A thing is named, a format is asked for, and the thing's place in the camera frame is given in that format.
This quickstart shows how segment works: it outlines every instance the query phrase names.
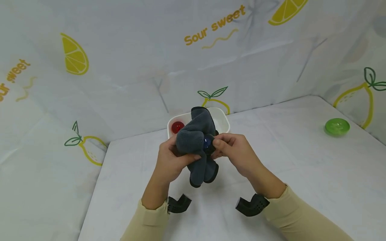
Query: red object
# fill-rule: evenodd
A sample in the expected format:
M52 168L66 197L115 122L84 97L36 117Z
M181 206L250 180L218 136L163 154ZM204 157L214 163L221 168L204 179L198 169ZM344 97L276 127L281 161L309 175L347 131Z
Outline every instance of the red object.
M177 134L179 132L179 130L184 128L184 126L185 126L184 123L182 123L181 121L176 121L173 123L173 125L171 125L171 131L174 134Z

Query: wall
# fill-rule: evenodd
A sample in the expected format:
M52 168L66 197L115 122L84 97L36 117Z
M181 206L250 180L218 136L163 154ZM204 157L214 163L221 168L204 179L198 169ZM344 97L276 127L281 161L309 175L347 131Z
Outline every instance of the wall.
M0 238L76 240L108 142L194 106L333 104L364 67L381 88L380 2L1 1ZM385 141L374 83L366 129ZM337 106L361 125L366 90Z
M355 40L339 67L319 81L321 96L379 141L386 143L386 2Z

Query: white table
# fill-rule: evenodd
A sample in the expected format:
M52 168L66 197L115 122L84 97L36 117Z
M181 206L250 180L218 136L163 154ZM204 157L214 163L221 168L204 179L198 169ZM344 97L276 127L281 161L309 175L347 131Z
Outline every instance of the white table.
M319 97L229 115L232 133L244 134L264 165L307 203L355 240L386 237L386 146L349 121L341 138L326 135L324 123L345 118ZM166 130L113 141L79 236L80 241L119 240L154 169ZM245 217L239 197L254 191L226 158L215 181L195 189L185 169L171 184L170 196L193 201L171 214L164 240L284 240L261 215Z

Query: green container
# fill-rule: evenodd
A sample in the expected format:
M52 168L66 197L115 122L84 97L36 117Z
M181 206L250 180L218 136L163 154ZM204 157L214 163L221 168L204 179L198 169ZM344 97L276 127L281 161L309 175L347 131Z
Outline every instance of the green container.
M341 137L350 130L350 124L341 118L330 119L326 122L325 131L334 137Z

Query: white basket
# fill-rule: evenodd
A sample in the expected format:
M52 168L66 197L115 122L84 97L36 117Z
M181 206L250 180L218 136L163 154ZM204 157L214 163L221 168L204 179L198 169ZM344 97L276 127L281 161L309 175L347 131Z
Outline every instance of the white basket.
M213 122L215 123L215 127L218 133L228 133L230 130L230 125L224 111L222 111L222 109L217 107L209 107L207 109L209 110L209 113L212 116ZM185 113L171 118L170 121L168 122L168 127L167 127L168 139L174 135L174 133L171 131L171 126L173 125L174 122L181 121L182 123L184 123L184 125L186 125L191 120L192 118L190 113Z

